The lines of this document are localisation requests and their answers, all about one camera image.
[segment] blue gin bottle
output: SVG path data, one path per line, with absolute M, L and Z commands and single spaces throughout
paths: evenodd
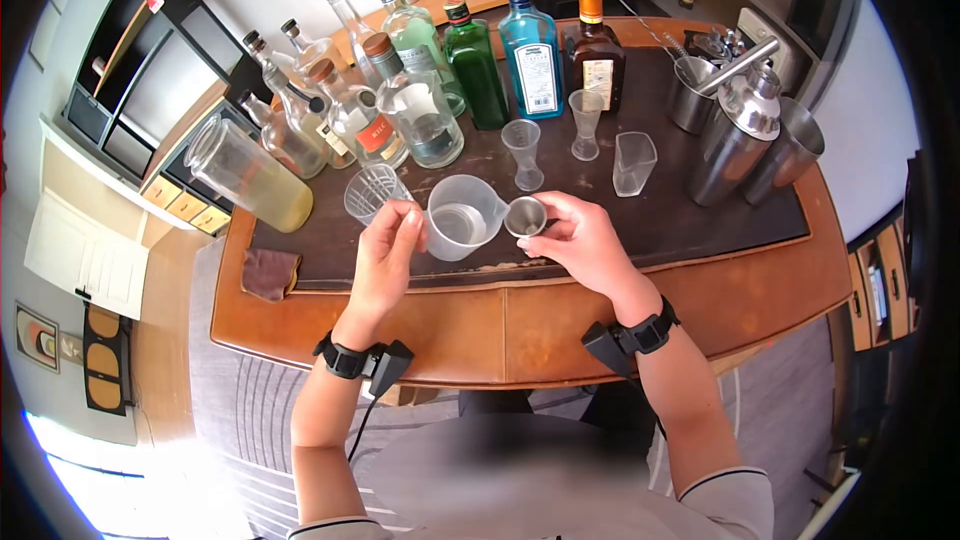
M 500 39 L 520 116 L 543 120 L 564 113 L 560 45 L 553 18 L 533 0 L 509 0 L 510 14 L 500 20 Z

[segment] hand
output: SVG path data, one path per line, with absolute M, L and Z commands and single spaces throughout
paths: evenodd
M 553 259 L 585 287 L 604 294 L 624 325 L 660 312 L 660 294 L 630 262 L 603 207 L 558 191 L 534 198 L 546 206 L 548 220 L 558 221 L 541 235 L 516 241 L 528 256 Z
M 425 246 L 420 205 L 388 200 L 360 234 L 353 290 L 334 328 L 334 342 L 354 350 L 366 350 L 373 344 L 374 328 L 407 291 L 414 249 L 424 252 Z

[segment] brown bottle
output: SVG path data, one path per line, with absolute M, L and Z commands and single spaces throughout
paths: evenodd
M 603 24 L 603 0 L 580 0 L 580 22 L 563 29 L 563 52 L 567 91 L 593 90 L 604 97 L 604 111 L 617 113 L 627 53 Z

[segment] brown cloth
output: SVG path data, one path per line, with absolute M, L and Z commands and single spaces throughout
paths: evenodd
M 247 248 L 240 288 L 270 303 L 279 303 L 294 290 L 302 255 L 267 248 Z

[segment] gray rug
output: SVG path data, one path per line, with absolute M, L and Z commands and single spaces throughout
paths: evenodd
M 224 239 L 200 249 L 190 304 L 190 385 L 197 435 L 222 456 L 254 534 L 283 538 L 297 523 L 290 464 L 290 415 L 306 372 L 234 353 L 210 342 L 210 318 Z M 826 319 L 798 330 L 718 378 L 726 413 L 744 460 L 765 469 L 774 488 L 774 538 L 794 538 L 810 521 L 817 487 L 804 468 L 823 474 L 830 448 L 834 365 Z M 579 418 L 589 397 L 576 389 L 536 390 L 537 413 Z M 367 407 L 354 413 L 347 450 Z M 455 391 L 417 406 L 377 405 L 370 414 L 353 472 L 370 517 L 397 532 L 413 528 L 366 485 L 373 456 L 408 430 L 457 416 Z M 648 462 L 650 488 L 673 494 L 664 439 Z

